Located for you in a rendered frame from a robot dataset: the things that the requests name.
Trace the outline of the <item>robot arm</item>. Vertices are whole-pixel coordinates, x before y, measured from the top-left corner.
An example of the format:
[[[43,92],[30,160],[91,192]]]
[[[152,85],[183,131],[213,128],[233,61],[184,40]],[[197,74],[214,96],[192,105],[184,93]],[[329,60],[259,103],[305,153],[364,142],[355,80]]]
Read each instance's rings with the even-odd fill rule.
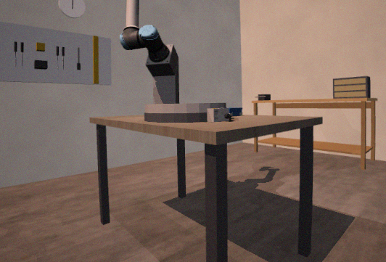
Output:
[[[126,0],[126,27],[120,42],[126,50],[147,48],[153,62],[162,62],[170,53],[156,27],[145,25],[139,29],[139,0]]]

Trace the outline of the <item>blue crate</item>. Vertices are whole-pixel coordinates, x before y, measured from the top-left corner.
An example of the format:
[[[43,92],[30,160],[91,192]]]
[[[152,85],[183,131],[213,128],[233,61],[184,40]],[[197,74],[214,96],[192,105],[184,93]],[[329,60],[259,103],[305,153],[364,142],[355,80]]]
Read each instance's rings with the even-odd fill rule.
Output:
[[[231,116],[242,115],[242,107],[227,107],[227,108],[229,108],[229,114]]]

